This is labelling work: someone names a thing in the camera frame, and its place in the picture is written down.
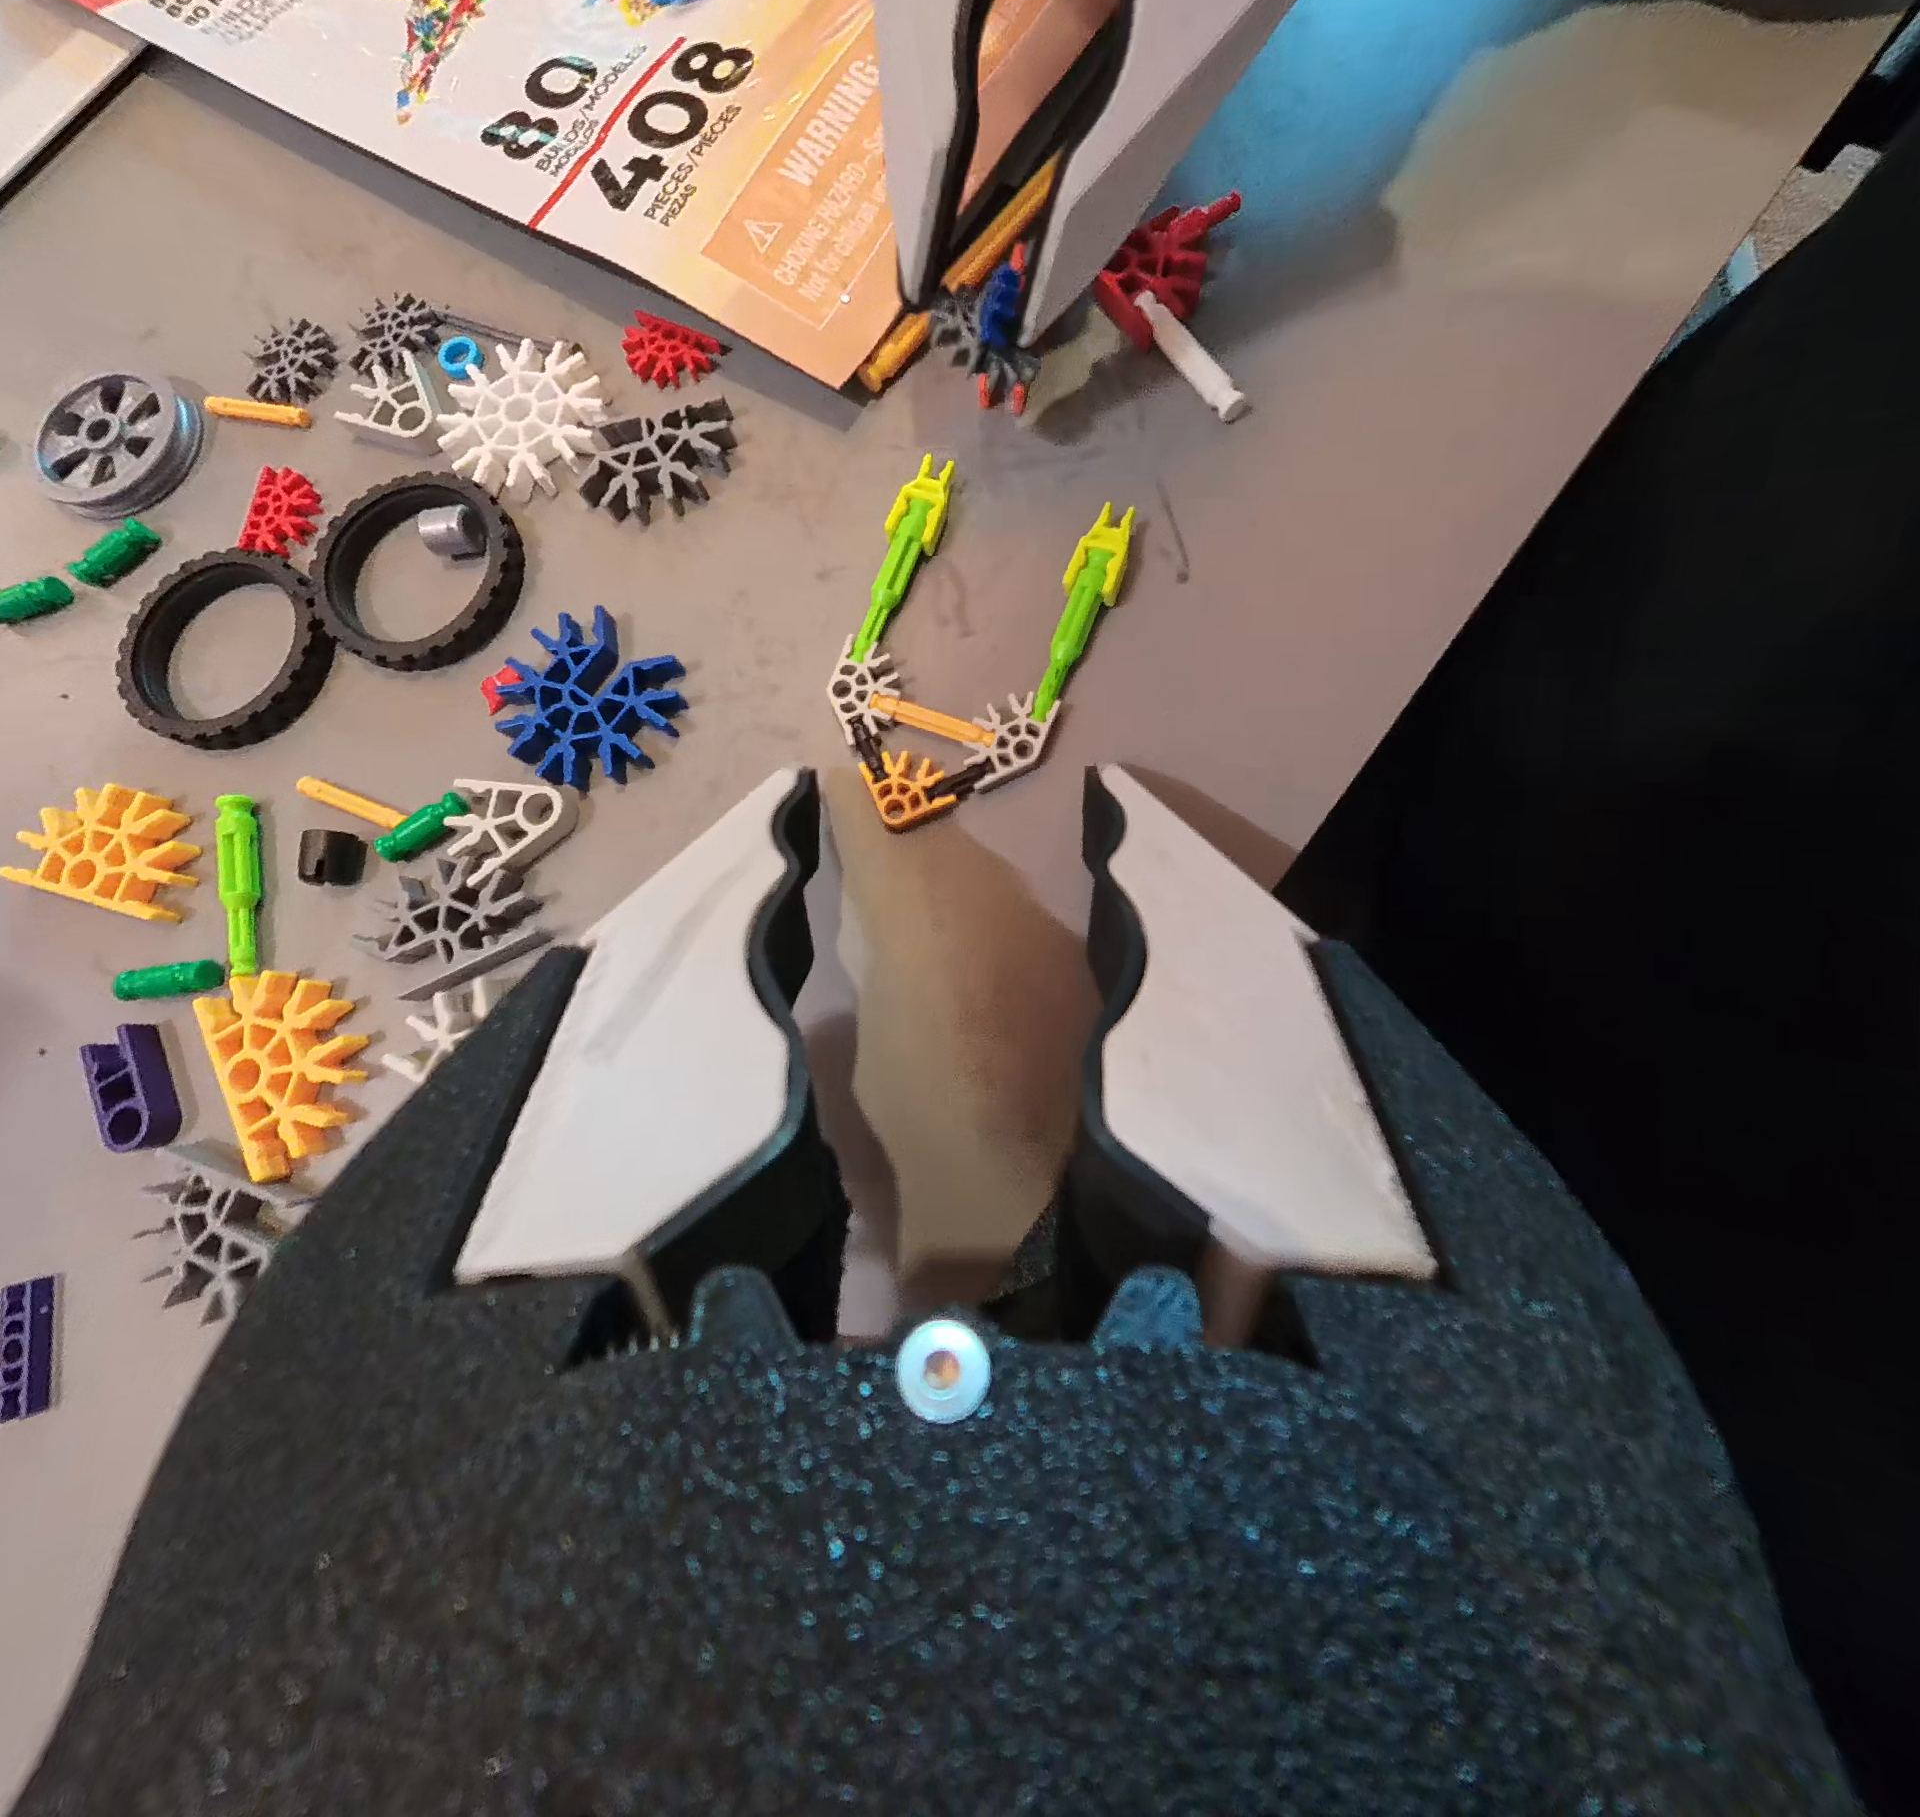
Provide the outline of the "white snowflake connector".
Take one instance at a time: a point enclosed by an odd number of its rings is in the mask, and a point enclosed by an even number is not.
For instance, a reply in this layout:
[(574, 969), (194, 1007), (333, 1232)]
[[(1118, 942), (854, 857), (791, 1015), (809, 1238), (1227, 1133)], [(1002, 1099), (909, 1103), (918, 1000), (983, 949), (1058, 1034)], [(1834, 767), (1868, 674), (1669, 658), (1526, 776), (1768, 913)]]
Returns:
[(473, 369), (449, 396), (456, 408), (437, 416), (437, 450), (499, 503), (554, 496), (561, 472), (577, 475), (598, 455), (609, 418), (589, 359), (565, 341), (540, 350), (523, 340), (496, 370)]

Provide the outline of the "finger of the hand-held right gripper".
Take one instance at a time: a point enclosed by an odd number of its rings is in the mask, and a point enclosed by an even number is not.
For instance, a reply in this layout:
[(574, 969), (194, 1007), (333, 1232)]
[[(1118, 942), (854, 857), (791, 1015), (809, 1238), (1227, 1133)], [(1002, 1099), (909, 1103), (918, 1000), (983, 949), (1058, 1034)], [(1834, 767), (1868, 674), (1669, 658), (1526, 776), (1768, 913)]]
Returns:
[(901, 298), (935, 300), (978, 138), (978, 56), (995, 0), (871, 0)]
[(1027, 275), (1027, 343), (1078, 301), (1296, 0), (1118, 0)]

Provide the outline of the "red half connector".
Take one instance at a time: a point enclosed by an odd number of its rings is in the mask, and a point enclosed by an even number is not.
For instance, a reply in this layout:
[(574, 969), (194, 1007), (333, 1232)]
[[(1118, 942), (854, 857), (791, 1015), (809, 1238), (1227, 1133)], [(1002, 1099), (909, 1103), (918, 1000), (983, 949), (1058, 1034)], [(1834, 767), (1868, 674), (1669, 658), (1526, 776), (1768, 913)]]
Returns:
[(319, 530), (322, 496), (298, 469), (263, 467), (254, 486), (238, 548), (254, 558), (291, 559)]

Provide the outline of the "grey wheel hub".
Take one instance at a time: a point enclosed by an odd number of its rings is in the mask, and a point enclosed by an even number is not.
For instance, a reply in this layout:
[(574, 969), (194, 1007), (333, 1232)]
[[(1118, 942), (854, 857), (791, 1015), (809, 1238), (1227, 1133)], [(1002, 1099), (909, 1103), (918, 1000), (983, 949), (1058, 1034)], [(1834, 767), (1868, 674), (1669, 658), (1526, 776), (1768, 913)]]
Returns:
[(34, 443), (42, 492), (77, 515), (116, 524), (174, 496), (201, 459), (204, 411), (172, 382), (96, 372), (44, 413)]

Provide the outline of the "long yellow rod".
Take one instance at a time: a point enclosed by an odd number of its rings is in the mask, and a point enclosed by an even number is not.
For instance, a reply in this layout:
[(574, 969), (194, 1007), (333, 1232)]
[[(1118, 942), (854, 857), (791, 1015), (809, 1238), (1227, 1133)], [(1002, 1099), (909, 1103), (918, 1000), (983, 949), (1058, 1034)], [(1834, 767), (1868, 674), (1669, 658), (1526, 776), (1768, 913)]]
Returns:
[[(1005, 201), (978, 236), (948, 267), (948, 273), (941, 281), (941, 294), (960, 294), (980, 286), (988, 275), (1016, 252), (1038, 221), (1060, 164), (1061, 151), (1056, 151), (1023, 189)], [(896, 374), (923, 350), (932, 325), (935, 307), (901, 316), (871, 359), (859, 367), (859, 382), (873, 394), (889, 390)]]

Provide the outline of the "purple clip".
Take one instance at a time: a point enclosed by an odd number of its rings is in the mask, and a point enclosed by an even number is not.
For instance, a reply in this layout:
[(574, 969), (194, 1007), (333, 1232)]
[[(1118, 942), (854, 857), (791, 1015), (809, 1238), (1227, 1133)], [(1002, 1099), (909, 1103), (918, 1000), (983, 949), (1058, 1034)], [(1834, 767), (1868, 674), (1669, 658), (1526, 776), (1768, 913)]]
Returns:
[(121, 1023), (114, 1040), (84, 1042), (79, 1063), (106, 1150), (127, 1155), (178, 1142), (178, 1085), (153, 1023)]

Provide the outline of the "small dark snowflake connector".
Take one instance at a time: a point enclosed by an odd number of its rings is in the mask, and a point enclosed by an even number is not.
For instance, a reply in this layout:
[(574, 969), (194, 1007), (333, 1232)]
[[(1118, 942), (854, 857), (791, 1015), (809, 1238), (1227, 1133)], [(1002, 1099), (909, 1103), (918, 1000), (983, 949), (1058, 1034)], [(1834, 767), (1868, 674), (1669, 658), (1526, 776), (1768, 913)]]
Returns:
[(249, 398), (272, 406), (307, 406), (333, 386), (339, 347), (328, 327), (291, 319), (254, 346), (252, 364)]
[(354, 372), (396, 370), (405, 355), (435, 350), (445, 322), (445, 314), (417, 294), (375, 300), (356, 325)]

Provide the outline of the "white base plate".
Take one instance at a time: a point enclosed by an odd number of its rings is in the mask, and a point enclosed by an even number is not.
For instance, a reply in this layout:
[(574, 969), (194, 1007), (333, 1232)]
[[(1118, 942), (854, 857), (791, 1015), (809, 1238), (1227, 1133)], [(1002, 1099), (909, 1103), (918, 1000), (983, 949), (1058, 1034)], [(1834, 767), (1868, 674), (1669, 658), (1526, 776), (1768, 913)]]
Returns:
[(130, 31), (69, 0), (3, 0), (3, 186), (144, 53)]

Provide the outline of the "small red snowflake connector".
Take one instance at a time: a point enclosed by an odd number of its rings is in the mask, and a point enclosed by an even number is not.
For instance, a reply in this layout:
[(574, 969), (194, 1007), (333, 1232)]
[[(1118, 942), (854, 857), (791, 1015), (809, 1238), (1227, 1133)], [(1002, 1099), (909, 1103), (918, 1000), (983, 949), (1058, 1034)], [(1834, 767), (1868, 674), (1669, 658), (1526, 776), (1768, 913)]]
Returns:
[(622, 335), (622, 359), (637, 382), (656, 390), (681, 390), (705, 380), (730, 355), (730, 346), (694, 325), (637, 311)]

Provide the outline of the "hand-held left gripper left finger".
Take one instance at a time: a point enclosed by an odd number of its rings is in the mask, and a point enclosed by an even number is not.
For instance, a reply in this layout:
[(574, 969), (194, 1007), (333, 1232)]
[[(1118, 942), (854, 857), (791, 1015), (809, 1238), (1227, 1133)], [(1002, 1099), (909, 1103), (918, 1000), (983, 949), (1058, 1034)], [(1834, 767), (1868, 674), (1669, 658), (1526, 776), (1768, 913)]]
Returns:
[(799, 1143), (820, 855), (820, 779), (781, 767), (584, 934), (459, 1284), (656, 1259)]

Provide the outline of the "blue connector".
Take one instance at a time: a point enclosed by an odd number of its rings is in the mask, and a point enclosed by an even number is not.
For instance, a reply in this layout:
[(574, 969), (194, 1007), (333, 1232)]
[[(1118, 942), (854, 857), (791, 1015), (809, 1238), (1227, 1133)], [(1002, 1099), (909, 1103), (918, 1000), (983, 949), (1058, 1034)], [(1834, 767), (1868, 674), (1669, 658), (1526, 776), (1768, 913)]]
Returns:
[(674, 656), (627, 659), (611, 611), (596, 608), (590, 627), (564, 613), (556, 635), (537, 633), (540, 669), (509, 659), (496, 689), (493, 727), (509, 754), (540, 784), (589, 793), (593, 772), (622, 785), (654, 761), (638, 744), (646, 729), (676, 737), (688, 709), (685, 664)]

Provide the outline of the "lime green rod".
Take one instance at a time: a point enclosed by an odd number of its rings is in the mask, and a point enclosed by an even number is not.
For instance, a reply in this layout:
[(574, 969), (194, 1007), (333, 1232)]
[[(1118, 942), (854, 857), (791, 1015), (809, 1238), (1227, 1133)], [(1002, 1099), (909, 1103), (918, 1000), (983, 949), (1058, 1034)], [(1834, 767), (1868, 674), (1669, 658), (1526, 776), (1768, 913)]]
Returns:
[(264, 896), (263, 827), (255, 800), (225, 793), (215, 800), (218, 895), (226, 920), (231, 977), (261, 971), (261, 906)]

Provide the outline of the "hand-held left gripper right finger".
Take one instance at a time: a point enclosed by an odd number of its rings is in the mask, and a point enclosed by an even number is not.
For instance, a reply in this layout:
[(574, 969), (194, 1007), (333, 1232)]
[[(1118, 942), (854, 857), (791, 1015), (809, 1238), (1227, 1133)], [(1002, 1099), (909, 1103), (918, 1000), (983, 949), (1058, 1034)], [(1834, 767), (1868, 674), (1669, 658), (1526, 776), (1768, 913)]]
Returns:
[(1435, 1280), (1313, 931), (1120, 765), (1086, 772), (1082, 860), (1105, 1170), (1269, 1275)]

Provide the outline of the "dark grey connector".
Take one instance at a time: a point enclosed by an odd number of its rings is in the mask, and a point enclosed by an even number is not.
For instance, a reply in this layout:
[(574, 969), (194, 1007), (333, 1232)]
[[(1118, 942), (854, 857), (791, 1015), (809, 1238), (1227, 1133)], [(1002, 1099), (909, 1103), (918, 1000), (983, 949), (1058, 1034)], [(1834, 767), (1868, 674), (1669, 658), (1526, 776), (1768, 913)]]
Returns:
[(247, 1180), (188, 1170), (144, 1192), (163, 1204), (158, 1236), (163, 1262), (146, 1284), (165, 1284), (165, 1309), (200, 1305), (201, 1323), (231, 1321), (294, 1233), (294, 1219), (272, 1208)]
[(540, 901), (514, 868), (440, 858), (432, 871), (402, 874), (396, 890), (378, 905), (379, 928), (356, 934), (354, 945), (414, 969), (414, 981), (400, 991), (407, 1002), (470, 987), (551, 942), (539, 924)]

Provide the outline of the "light grey fan connector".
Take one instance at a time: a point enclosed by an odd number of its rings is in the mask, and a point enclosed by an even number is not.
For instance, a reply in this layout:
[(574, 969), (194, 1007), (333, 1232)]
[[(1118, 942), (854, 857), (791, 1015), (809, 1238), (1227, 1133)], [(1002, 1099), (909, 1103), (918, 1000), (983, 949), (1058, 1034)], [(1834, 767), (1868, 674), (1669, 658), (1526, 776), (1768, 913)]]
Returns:
[(459, 779), (450, 790), (464, 810), (447, 818), (435, 855), (465, 865), (473, 883), (525, 871), (568, 840), (580, 817), (578, 796), (556, 785)]
[(381, 1055), (381, 1065), (407, 1085), (423, 1085), (481, 1026), (493, 1007), (494, 984), (491, 976), (478, 976), (464, 987), (437, 991), (426, 1013), (412, 1013), (405, 1019), (419, 1047), (407, 1055), (386, 1053)]
[(375, 362), (350, 388), (359, 402), (353, 411), (335, 411), (335, 423), (363, 442), (375, 442), (408, 455), (426, 455), (437, 446), (440, 400), (412, 350), (400, 350), (390, 362)]

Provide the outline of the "red connector with white rod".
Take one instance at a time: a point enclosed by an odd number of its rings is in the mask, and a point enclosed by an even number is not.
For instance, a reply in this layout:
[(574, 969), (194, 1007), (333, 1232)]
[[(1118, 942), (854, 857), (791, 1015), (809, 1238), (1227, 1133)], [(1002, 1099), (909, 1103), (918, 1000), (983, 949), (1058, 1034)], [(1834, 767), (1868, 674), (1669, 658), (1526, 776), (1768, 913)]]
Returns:
[(1210, 234), (1240, 206), (1231, 190), (1162, 210), (1126, 234), (1093, 281), (1093, 301), (1120, 335), (1140, 350), (1156, 350), (1224, 423), (1248, 413), (1248, 400), (1188, 322), (1205, 294)]

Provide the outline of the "black tyre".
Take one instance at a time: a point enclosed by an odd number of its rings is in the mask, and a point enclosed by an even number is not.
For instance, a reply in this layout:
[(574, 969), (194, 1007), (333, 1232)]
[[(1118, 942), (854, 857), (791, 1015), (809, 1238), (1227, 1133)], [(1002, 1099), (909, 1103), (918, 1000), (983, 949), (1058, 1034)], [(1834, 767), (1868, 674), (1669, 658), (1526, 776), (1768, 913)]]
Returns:
[[(419, 639), (375, 635), (359, 608), (359, 583), (374, 550), (428, 510), (459, 510), (481, 540), (481, 576), (456, 617)], [(312, 592), (324, 630), (349, 654), (396, 674), (440, 673), (489, 647), (515, 613), (525, 548), (514, 518), (481, 486), (422, 472), (370, 487), (328, 525), (312, 555)]]
[[(272, 589), (294, 617), (291, 650), (245, 703), (216, 718), (188, 718), (174, 694), (174, 658), (188, 624), (226, 595)], [(160, 581), (133, 613), (118, 654), (118, 689), (130, 718), (153, 734), (206, 751), (245, 749), (294, 727), (321, 695), (338, 654), (314, 584), (284, 558), (222, 550)]]

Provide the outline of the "yellow half connector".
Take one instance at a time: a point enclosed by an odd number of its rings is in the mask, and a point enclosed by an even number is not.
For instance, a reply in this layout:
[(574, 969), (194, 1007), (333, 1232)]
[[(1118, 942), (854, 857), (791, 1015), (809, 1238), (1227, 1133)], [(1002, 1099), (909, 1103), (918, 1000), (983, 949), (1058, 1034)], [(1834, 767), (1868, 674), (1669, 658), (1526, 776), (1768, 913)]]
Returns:
[(181, 838), (188, 822), (169, 798), (139, 788), (77, 788), (69, 808), (47, 807), (40, 829), (18, 833), (35, 865), (5, 866), (3, 877), (133, 920), (181, 921), (158, 895), (197, 886), (188, 868), (201, 846)]
[(255, 1185), (288, 1180), (295, 1165), (333, 1150), (356, 1112), (338, 1090), (367, 1073), (356, 1065), (369, 1038), (343, 1023), (356, 1002), (328, 979), (288, 969), (238, 976), (194, 1000), (201, 1040), (245, 1175)]

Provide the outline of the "large black connector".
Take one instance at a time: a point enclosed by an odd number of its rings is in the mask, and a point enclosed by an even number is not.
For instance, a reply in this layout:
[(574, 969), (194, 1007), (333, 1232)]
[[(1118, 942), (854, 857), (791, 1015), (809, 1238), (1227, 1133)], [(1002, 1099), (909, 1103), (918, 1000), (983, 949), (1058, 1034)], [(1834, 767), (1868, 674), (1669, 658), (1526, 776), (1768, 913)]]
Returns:
[(580, 496), (615, 521), (651, 521), (664, 504), (709, 503), (709, 473), (726, 475), (737, 443), (724, 396), (658, 414), (614, 418), (596, 429)]

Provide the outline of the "purple flat piece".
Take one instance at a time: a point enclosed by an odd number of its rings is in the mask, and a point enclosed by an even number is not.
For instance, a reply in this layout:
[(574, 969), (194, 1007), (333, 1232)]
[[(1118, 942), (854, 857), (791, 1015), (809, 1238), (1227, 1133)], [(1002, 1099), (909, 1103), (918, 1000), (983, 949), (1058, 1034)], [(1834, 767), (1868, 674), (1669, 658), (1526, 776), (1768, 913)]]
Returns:
[(60, 1377), (61, 1278), (44, 1275), (3, 1287), (3, 1424), (54, 1405)]

